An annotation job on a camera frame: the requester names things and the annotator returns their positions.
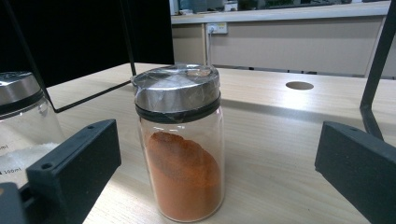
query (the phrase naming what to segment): spice jar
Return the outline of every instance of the spice jar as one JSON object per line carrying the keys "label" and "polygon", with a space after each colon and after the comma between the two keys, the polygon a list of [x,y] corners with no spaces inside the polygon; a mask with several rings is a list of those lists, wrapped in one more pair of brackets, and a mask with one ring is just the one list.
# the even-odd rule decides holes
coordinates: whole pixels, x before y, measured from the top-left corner
{"label": "spice jar", "polygon": [[212,215],[224,195],[218,70],[173,65],[142,73],[132,83],[140,141],[159,210],[182,222]]}
{"label": "spice jar", "polygon": [[64,134],[32,73],[0,73],[0,96],[0,183],[21,187],[25,169],[61,144]]}

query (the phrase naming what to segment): light wood tabletop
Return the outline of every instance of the light wood tabletop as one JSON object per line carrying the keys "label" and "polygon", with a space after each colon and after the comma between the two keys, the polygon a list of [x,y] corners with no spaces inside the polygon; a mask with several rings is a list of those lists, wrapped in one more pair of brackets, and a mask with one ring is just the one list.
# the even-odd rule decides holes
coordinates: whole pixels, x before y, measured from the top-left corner
{"label": "light wood tabletop", "polygon": [[[138,73],[162,65],[137,63]],[[219,69],[225,134],[225,198],[203,223],[368,223],[324,177],[315,157],[324,120],[364,130],[365,78]],[[57,106],[130,79],[129,64],[49,88]],[[311,90],[294,90],[302,81]],[[373,111],[396,146],[396,81],[381,80]],[[115,119],[122,165],[85,223],[172,223],[157,210],[138,137],[131,84],[58,114],[67,137]]]}

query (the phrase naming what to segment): electrical socket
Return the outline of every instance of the electrical socket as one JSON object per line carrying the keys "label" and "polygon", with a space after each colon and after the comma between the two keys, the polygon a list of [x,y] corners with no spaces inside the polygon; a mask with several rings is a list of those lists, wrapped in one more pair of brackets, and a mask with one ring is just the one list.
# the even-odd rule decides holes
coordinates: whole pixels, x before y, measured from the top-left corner
{"label": "electrical socket", "polygon": [[208,34],[228,34],[227,22],[210,22],[206,25],[206,31]]}

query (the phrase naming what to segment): stainless steel lid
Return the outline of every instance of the stainless steel lid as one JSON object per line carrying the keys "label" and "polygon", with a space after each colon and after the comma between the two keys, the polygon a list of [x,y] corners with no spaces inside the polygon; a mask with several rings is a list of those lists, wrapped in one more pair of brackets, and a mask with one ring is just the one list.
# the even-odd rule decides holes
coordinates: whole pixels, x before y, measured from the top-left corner
{"label": "stainless steel lid", "polygon": [[172,65],[132,77],[134,102],[158,113],[191,111],[219,99],[219,72],[213,66]]}
{"label": "stainless steel lid", "polygon": [[40,86],[30,72],[0,73],[0,105],[16,103],[40,91]]}

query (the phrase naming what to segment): orange powder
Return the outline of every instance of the orange powder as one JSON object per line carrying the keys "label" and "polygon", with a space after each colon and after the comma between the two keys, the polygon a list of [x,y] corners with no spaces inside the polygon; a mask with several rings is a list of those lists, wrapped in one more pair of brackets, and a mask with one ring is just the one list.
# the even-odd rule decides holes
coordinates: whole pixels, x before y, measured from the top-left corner
{"label": "orange powder", "polygon": [[178,221],[207,217],[221,200],[220,170],[199,144],[158,132],[147,143],[152,186],[162,213]]}

